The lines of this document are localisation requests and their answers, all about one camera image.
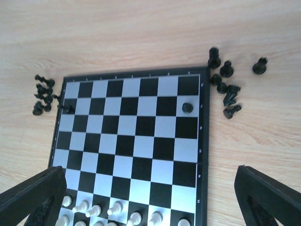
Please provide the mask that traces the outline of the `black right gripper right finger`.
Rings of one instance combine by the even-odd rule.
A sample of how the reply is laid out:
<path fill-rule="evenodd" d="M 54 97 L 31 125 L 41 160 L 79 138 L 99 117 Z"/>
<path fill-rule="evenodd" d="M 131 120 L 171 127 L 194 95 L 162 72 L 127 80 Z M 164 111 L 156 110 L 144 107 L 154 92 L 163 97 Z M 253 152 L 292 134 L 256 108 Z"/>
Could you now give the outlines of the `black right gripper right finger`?
<path fill-rule="evenodd" d="M 235 193 L 247 226 L 301 224 L 301 193 L 250 166 L 238 167 Z"/>

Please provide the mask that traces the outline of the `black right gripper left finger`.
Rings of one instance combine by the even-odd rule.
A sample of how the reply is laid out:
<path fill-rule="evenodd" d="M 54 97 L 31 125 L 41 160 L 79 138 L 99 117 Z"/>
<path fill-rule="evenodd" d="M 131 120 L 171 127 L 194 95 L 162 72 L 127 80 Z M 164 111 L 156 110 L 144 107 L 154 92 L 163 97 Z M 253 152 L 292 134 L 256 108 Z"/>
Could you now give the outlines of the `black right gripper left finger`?
<path fill-rule="evenodd" d="M 0 194 L 0 224 L 54 226 L 66 191 L 61 166 L 50 167 Z"/>

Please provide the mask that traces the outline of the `white pawn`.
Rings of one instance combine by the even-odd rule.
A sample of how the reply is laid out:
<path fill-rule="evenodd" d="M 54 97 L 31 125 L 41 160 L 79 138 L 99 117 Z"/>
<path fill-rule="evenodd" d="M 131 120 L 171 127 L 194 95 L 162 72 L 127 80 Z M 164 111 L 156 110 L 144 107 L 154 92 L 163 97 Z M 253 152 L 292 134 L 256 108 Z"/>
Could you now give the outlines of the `white pawn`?
<path fill-rule="evenodd" d="M 163 215 L 159 211 L 153 212 L 147 226 L 159 226 L 163 221 Z"/>
<path fill-rule="evenodd" d="M 86 217 L 98 217 L 102 212 L 102 209 L 99 205 L 92 206 L 92 209 L 86 212 Z"/>
<path fill-rule="evenodd" d="M 82 212 L 86 213 L 89 209 L 89 203 L 86 200 L 83 200 L 79 205 L 72 208 L 73 213 Z"/>
<path fill-rule="evenodd" d="M 72 198 L 68 195 L 64 196 L 62 206 L 68 207 L 71 205 L 71 203 L 72 203 Z"/>
<path fill-rule="evenodd" d="M 137 226 L 141 223 L 142 216 L 139 212 L 134 212 L 131 214 L 130 219 L 127 222 L 127 226 Z"/>
<path fill-rule="evenodd" d="M 110 216 L 110 215 L 113 215 L 113 214 L 117 214 L 117 213 L 120 213 L 121 211 L 123 210 L 123 205 L 121 202 L 117 201 L 113 204 L 112 207 L 110 207 L 108 210 L 107 210 L 107 214 Z"/>
<path fill-rule="evenodd" d="M 191 226 L 189 220 L 182 218 L 178 221 L 178 226 Z"/>

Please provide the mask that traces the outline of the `white rook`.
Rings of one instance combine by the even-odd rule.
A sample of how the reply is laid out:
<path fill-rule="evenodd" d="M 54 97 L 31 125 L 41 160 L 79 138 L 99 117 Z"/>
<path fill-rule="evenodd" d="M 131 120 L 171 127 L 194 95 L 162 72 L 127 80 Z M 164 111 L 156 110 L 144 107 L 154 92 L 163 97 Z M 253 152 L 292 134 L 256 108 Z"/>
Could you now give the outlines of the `white rook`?
<path fill-rule="evenodd" d="M 61 216 L 55 223 L 55 226 L 68 226 L 69 218 L 66 215 Z"/>

